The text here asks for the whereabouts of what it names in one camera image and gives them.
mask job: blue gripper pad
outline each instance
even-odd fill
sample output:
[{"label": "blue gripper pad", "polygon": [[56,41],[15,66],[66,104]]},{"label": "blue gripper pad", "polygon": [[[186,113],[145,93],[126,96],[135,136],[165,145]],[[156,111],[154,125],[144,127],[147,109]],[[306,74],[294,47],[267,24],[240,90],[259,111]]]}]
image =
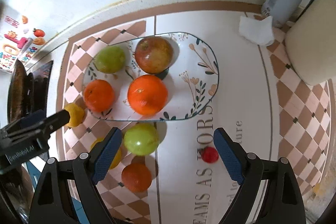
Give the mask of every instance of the blue gripper pad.
[{"label": "blue gripper pad", "polygon": [[216,129],[213,134],[213,143],[231,177],[231,180],[234,180],[241,185],[244,182],[242,165],[218,129]]},{"label": "blue gripper pad", "polygon": [[29,114],[28,116],[23,117],[20,120],[20,128],[24,129],[24,128],[30,127],[38,122],[41,122],[45,118],[46,118],[45,112],[39,109],[38,111],[35,111],[32,114]]},{"label": "blue gripper pad", "polygon": [[118,128],[112,135],[109,142],[103,148],[100,156],[94,163],[94,172],[91,177],[91,180],[94,185],[99,181],[103,180],[110,168],[110,165],[121,145],[122,142],[122,133]]}]

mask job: small red fruit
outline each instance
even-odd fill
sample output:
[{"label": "small red fruit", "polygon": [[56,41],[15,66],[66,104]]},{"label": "small red fruit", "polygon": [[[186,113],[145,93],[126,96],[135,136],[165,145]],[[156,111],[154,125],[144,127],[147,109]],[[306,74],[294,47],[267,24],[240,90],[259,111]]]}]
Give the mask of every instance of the small red fruit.
[{"label": "small red fruit", "polygon": [[213,164],[218,160],[218,152],[215,148],[207,146],[201,149],[201,157],[206,163]]},{"label": "small red fruit", "polygon": [[34,35],[35,37],[44,37],[45,36],[45,32],[42,31],[41,29],[33,29]]}]

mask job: red cherry tomato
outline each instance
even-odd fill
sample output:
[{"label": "red cherry tomato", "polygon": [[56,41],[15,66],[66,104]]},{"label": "red cherry tomato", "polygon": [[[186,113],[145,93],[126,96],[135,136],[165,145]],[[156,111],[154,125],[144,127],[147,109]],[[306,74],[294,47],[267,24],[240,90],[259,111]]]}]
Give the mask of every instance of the red cherry tomato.
[{"label": "red cherry tomato", "polygon": [[206,163],[213,164],[218,160],[219,155],[214,147],[207,146],[201,150],[201,157]]}]

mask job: oval plate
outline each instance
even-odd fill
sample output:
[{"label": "oval plate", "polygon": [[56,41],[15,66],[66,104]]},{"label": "oval plate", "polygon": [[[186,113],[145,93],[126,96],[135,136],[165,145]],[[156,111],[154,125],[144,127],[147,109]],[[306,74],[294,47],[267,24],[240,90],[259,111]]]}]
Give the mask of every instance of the oval plate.
[{"label": "oval plate", "polygon": [[168,89],[165,107],[151,117],[136,113],[127,101],[131,82],[146,74],[137,65],[134,52],[143,38],[120,42],[118,45],[126,54],[125,67],[115,74],[104,74],[95,67],[95,59],[89,63],[83,77],[83,86],[95,80],[108,81],[115,91],[115,102],[105,112],[92,112],[99,119],[109,121],[162,121],[185,120],[198,114],[214,97],[219,84],[218,63],[211,47],[188,33],[167,33],[155,35],[165,38],[174,49],[174,57],[168,69],[157,76]]}]

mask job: apple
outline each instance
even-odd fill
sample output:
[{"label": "apple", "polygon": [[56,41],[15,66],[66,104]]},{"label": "apple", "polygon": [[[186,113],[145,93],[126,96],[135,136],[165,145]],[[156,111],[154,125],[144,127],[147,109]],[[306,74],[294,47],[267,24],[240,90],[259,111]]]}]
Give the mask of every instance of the apple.
[{"label": "apple", "polygon": [[135,60],[148,74],[158,74],[168,68],[173,59],[173,48],[162,37],[147,37],[139,41]]},{"label": "apple", "polygon": [[125,53],[116,45],[101,49],[94,58],[98,71],[104,74],[114,74],[125,65]]},{"label": "apple", "polygon": [[149,123],[138,123],[126,131],[125,147],[133,154],[149,155],[159,146],[159,135],[156,128]]}]

